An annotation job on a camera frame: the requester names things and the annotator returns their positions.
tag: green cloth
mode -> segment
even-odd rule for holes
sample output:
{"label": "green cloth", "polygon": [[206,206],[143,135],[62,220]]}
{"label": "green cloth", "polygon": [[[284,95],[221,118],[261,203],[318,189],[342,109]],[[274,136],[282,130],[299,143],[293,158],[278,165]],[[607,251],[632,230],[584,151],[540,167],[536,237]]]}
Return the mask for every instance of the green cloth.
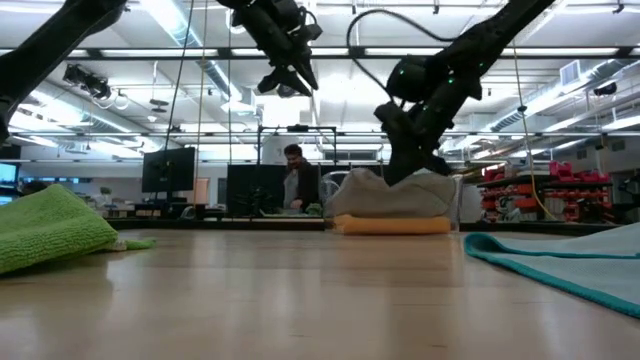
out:
{"label": "green cloth", "polygon": [[111,246],[115,231],[61,185],[0,206],[0,274]]}
{"label": "green cloth", "polygon": [[470,234],[465,252],[640,318],[640,224],[562,240]]}

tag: orange sponge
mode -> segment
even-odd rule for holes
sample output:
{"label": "orange sponge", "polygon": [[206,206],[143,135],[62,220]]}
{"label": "orange sponge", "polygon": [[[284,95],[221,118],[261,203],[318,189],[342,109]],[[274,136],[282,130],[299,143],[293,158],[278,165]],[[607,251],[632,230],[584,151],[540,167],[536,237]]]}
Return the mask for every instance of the orange sponge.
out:
{"label": "orange sponge", "polygon": [[427,235],[447,234],[451,221],[444,216],[434,218],[356,218],[340,215],[333,219],[335,231],[345,235]]}

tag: desk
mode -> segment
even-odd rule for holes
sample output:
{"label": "desk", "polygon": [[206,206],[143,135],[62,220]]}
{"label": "desk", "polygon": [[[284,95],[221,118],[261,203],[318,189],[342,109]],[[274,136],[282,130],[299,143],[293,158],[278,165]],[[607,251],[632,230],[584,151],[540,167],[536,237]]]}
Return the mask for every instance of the desk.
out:
{"label": "desk", "polygon": [[122,236],[153,236],[158,246],[0,281],[1,359],[625,360],[640,352],[639,321],[468,258],[459,235]]}

